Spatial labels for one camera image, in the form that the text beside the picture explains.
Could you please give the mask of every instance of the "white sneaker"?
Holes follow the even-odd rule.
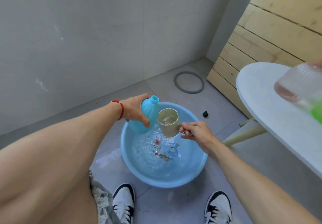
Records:
[[[113,194],[113,209],[124,224],[133,224],[135,193],[129,183],[120,185]]]
[[[228,196],[221,191],[214,192],[207,200],[204,210],[205,224],[228,224],[232,221]]]

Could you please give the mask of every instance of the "table leg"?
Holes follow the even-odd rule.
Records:
[[[253,118],[251,118],[251,119],[249,119],[249,120],[246,120],[246,121],[244,121],[244,122],[240,123],[240,124],[239,124],[239,126],[240,126],[240,127],[242,127],[242,126],[246,125],[246,124],[247,124],[248,122],[250,122],[250,121],[257,121],[257,120],[253,117]]]
[[[252,127],[251,129],[247,130],[246,132],[243,132],[237,136],[234,136],[234,137],[224,140],[223,144],[225,144],[227,147],[230,147],[236,143],[250,139],[252,137],[256,137],[256,136],[261,135],[265,132],[267,132],[267,130],[265,128],[263,128],[261,125],[256,125],[255,127]]]

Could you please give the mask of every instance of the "gray rubber ring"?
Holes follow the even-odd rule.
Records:
[[[197,91],[188,91],[188,90],[185,90],[182,87],[180,87],[179,84],[178,84],[178,82],[177,82],[177,78],[181,74],[191,74],[191,75],[194,75],[197,78],[199,78],[199,80],[201,81],[201,88],[199,90],[197,90]],[[177,88],[179,88],[182,92],[185,92],[187,94],[197,94],[197,93],[200,93],[204,89],[204,81],[203,81],[202,77],[199,76],[198,74],[196,74],[195,72],[191,72],[191,71],[182,71],[182,72],[179,72],[178,74],[175,75],[175,78],[173,79],[173,81],[175,82],[175,86]]]

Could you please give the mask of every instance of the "white round table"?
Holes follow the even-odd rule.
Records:
[[[289,69],[268,62],[249,64],[237,76],[237,91],[258,123],[322,178],[322,125],[273,88]]]

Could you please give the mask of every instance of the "red string bracelet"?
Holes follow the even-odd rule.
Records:
[[[121,119],[122,119],[122,117],[123,117],[123,115],[124,115],[124,105],[123,105],[119,100],[112,100],[110,103],[112,103],[112,102],[119,103],[119,104],[122,106],[122,113],[121,113],[120,118],[118,119],[118,121],[119,121],[119,120],[121,120]]]

